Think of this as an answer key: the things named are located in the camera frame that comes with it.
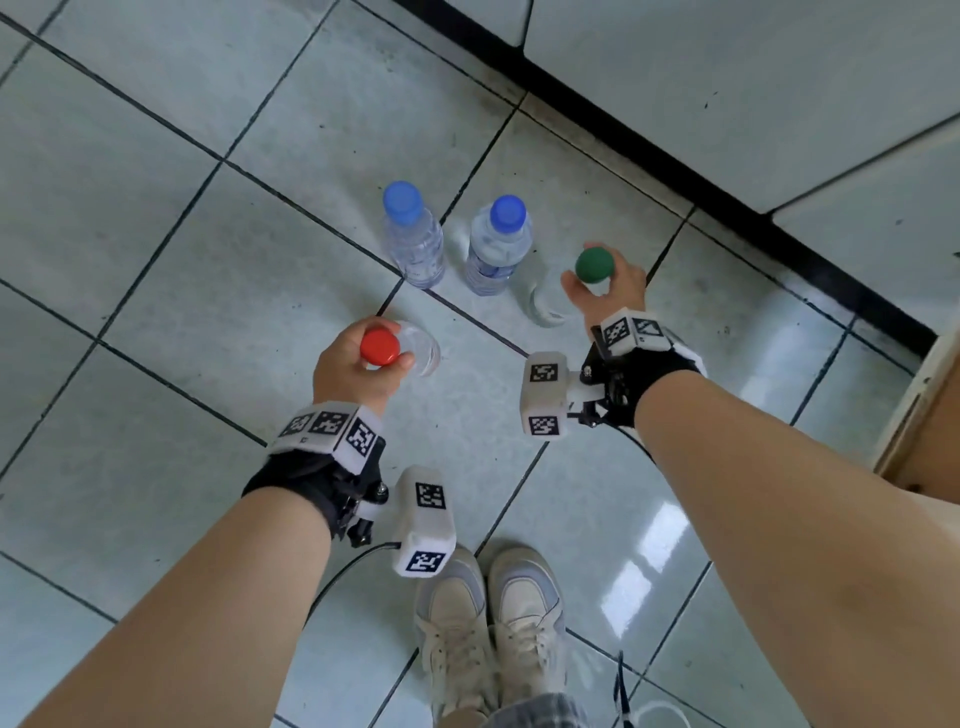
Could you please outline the person's left hand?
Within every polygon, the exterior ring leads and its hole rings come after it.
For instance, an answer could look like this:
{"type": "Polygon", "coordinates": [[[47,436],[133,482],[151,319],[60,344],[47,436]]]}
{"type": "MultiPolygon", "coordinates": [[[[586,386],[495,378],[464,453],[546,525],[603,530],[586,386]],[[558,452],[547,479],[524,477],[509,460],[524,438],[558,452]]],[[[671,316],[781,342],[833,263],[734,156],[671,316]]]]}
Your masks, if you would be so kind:
{"type": "Polygon", "coordinates": [[[405,377],[379,377],[368,373],[361,358],[363,335],[376,328],[396,332],[398,322],[382,317],[354,321],[324,349],[313,371],[313,404],[337,402],[367,407],[383,417],[390,398],[400,389],[405,377]]]}

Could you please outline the person's right hand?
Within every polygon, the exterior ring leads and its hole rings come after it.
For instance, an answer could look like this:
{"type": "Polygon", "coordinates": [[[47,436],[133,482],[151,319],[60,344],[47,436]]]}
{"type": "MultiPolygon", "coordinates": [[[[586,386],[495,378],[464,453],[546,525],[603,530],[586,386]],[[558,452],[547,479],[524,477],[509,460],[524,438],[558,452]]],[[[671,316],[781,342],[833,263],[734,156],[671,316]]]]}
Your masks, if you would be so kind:
{"type": "Polygon", "coordinates": [[[589,309],[578,309],[582,315],[583,327],[587,336],[592,336],[592,327],[600,325],[605,319],[621,309],[646,310],[647,277],[641,266],[630,263],[619,249],[603,242],[585,242],[583,249],[606,250],[614,264],[606,294],[594,294],[594,302],[589,309]]]}

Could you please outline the clear bottle with red cap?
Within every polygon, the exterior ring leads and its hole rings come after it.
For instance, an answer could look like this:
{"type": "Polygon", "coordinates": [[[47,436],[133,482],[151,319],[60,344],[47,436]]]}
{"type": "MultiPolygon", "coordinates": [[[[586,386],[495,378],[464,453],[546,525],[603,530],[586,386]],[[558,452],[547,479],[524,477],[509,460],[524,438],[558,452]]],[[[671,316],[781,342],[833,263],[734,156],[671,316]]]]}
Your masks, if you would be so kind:
{"type": "Polygon", "coordinates": [[[442,361],[441,347],[434,336],[410,321],[398,321],[396,332],[383,327],[372,328],[364,333],[361,358],[373,368],[392,365],[401,355],[413,356],[409,376],[431,376],[442,361]]]}

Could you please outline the clear bottle with green cap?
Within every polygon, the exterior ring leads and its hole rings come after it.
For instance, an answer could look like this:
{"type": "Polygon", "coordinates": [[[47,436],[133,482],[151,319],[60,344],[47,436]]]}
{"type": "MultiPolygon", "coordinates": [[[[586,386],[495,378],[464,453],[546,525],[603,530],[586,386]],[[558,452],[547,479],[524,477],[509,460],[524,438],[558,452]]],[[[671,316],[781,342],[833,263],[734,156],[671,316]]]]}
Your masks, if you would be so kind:
{"type": "Polygon", "coordinates": [[[609,289],[608,281],[615,271],[615,261],[603,248],[582,249],[576,258],[569,255],[547,258],[537,253],[527,311],[534,323],[542,328],[558,328],[581,314],[562,285],[562,274],[567,270],[572,271],[593,295],[599,296],[609,289]]]}

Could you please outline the person's right forearm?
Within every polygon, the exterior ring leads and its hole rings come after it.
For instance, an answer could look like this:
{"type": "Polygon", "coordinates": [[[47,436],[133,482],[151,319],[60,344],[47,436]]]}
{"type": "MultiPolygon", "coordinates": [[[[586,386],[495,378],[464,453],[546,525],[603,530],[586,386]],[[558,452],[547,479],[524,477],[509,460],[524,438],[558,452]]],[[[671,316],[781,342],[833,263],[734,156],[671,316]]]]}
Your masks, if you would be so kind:
{"type": "Polygon", "coordinates": [[[634,426],[815,728],[960,728],[960,544],[906,492],[693,371],[634,426]]]}

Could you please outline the person's left forearm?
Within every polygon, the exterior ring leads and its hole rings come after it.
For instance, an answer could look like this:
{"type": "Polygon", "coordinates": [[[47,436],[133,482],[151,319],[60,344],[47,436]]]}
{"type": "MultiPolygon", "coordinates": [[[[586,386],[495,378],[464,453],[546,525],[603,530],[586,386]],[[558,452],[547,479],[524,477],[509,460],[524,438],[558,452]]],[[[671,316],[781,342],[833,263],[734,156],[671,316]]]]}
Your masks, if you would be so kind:
{"type": "Polygon", "coordinates": [[[18,728],[270,728],[330,550],[300,495],[243,496],[18,728]]]}

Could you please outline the clear bottle with blue cap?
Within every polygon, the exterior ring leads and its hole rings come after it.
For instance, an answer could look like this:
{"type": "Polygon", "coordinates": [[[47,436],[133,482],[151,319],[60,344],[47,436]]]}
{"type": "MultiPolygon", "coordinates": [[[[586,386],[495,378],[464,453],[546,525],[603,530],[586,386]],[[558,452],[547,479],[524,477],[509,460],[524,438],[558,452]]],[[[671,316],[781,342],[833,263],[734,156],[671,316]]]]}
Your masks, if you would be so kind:
{"type": "Polygon", "coordinates": [[[418,188],[407,180],[388,184],[381,198],[385,250],[403,278],[431,289],[446,273],[443,230],[418,188]]]}
{"type": "Polygon", "coordinates": [[[532,218],[525,202],[503,195],[481,208],[470,225],[465,282],[479,297],[503,293],[533,246],[532,218]]]}

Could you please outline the beige sneaker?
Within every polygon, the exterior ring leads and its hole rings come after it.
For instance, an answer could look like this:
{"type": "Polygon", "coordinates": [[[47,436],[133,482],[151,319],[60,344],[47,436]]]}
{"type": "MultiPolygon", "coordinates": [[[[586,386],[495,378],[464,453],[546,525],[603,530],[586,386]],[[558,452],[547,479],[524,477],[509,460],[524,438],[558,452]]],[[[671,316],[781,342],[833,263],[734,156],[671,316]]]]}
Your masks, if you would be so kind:
{"type": "Polygon", "coordinates": [[[479,728],[499,708],[487,607],[478,561],[462,546],[416,588],[414,628],[434,728],[479,728]]]}
{"type": "Polygon", "coordinates": [[[546,559],[527,546],[508,548],[493,559],[486,588],[501,707],[564,693],[569,683],[565,603],[546,559]]]}

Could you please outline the blue jeans leg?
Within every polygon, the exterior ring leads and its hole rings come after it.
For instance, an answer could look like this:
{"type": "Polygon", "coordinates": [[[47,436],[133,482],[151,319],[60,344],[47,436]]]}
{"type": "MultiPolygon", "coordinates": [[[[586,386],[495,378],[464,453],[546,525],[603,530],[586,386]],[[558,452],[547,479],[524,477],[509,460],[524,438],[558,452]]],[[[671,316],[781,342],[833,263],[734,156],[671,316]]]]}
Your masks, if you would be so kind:
{"type": "Polygon", "coordinates": [[[474,709],[454,710],[435,728],[594,728],[594,722],[572,696],[555,692],[499,708],[489,716],[474,709]]]}

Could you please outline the wooden furniture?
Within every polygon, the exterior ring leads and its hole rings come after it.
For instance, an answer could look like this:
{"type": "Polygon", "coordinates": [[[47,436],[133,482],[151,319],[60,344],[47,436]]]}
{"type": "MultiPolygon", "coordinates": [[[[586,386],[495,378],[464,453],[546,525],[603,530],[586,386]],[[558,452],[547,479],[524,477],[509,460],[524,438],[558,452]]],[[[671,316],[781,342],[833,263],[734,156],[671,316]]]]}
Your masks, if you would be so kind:
{"type": "Polygon", "coordinates": [[[960,319],[937,338],[895,407],[872,470],[908,493],[960,506],[960,319]]]}

